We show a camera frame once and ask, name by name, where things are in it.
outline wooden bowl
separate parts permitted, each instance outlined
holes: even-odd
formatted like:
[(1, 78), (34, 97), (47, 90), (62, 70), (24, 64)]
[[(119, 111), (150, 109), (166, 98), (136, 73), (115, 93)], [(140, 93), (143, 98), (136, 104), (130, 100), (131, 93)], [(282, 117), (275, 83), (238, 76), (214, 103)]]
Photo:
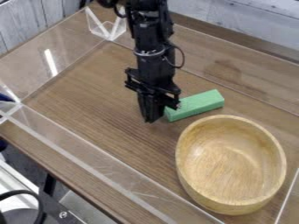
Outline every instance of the wooden bowl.
[(182, 133), (175, 156), (187, 193), (219, 214), (255, 212), (286, 180), (286, 154), (275, 137), (232, 115), (195, 122)]

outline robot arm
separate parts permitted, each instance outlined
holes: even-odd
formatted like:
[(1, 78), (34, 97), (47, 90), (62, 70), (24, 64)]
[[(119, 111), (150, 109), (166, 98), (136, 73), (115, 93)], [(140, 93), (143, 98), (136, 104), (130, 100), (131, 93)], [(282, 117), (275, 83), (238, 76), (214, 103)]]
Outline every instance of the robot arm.
[[(118, 0), (98, 0), (108, 8)], [(127, 0), (126, 15), (132, 38), (138, 69), (126, 70), (126, 87), (138, 93), (144, 121), (154, 123), (164, 115), (164, 107), (178, 109), (182, 90), (174, 84), (175, 48), (170, 41), (174, 35), (167, 0)]]

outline bowl rim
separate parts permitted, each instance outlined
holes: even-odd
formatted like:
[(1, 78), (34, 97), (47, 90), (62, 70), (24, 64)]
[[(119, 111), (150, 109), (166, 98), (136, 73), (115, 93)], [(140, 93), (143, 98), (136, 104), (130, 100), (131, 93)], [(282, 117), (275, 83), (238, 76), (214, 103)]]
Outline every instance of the bowl rim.
[[(190, 183), (190, 181), (187, 181), (187, 177), (184, 175), (184, 172), (183, 172), (183, 169), (182, 169), (182, 163), (183, 161), (179, 159), (179, 153), (182, 151), (182, 147), (180, 147), (180, 141), (184, 139), (187, 133), (192, 130), (192, 128), (195, 126), (198, 126), (200, 123), (206, 123), (207, 121), (210, 120), (215, 120), (215, 119), (232, 119), (232, 120), (239, 120), (244, 123), (248, 123), (251, 124), (254, 127), (256, 127), (258, 129), (260, 129), (263, 131), (263, 133), (268, 136), (268, 138), (272, 140), (274, 144), (275, 144), (275, 147), (278, 149), (278, 152), (279, 152), (279, 159), (282, 161), (282, 172), (280, 172), (280, 177), (279, 177), (279, 180), (275, 182), (275, 185), (272, 186), (272, 188), (270, 189), (270, 191), (267, 191), (266, 195), (263, 196), (258, 196), (256, 198), (254, 199), (243, 199), (243, 200), (235, 200), (234, 202), (228, 202), (227, 200), (224, 199), (220, 199), (220, 198), (216, 198), (214, 196), (210, 196), (207, 194), (204, 194), (202, 191), (196, 190), (192, 186), (192, 184)], [(187, 183), (187, 185), (191, 187), (191, 189), (202, 196), (204, 197), (206, 199), (208, 200), (212, 200), (214, 202), (218, 202), (223, 205), (228, 205), (228, 206), (250, 206), (250, 205), (254, 205), (256, 203), (262, 203), (264, 202), (266, 200), (270, 200), (276, 192), (279, 191), (284, 181), (286, 181), (286, 170), (287, 170), (287, 166), (286, 166), (286, 153), (284, 153), (284, 150), (283, 150), (283, 147), (280, 145), (280, 143), (278, 142), (275, 136), (270, 133), (270, 131), (263, 128), (259, 124), (256, 124), (255, 122), (250, 121), (247, 118), (244, 117), (239, 117), (239, 116), (235, 116), (235, 115), (212, 115), (212, 116), (208, 116), (208, 117), (204, 117), (202, 118), (200, 120), (198, 120), (196, 122), (194, 122), (187, 128), (186, 130), (183, 131), (182, 135), (180, 135), (180, 138), (179, 138), (179, 141), (178, 141), (178, 144), (176, 144), (176, 150), (175, 150), (175, 163), (176, 163), (176, 169), (178, 169), (178, 172), (179, 174), (182, 175), (182, 178), (183, 178), (183, 181)]]

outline green block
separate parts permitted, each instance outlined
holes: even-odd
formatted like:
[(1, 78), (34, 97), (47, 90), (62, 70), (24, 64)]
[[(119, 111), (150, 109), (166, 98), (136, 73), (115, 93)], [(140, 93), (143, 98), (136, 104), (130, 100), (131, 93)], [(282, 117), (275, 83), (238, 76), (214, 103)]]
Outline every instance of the green block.
[(182, 99), (182, 107), (178, 110), (164, 109), (164, 114), (170, 122), (182, 120), (186, 117), (196, 116), (210, 110), (224, 106), (224, 98), (218, 89), (188, 96)]

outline white wall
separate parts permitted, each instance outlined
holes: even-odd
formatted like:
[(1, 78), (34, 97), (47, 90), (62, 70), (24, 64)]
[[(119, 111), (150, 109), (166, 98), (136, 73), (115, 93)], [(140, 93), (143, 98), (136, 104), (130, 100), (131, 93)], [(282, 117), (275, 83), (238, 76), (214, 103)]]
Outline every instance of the white wall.
[(299, 50), (295, 0), (170, 0), (171, 10)]

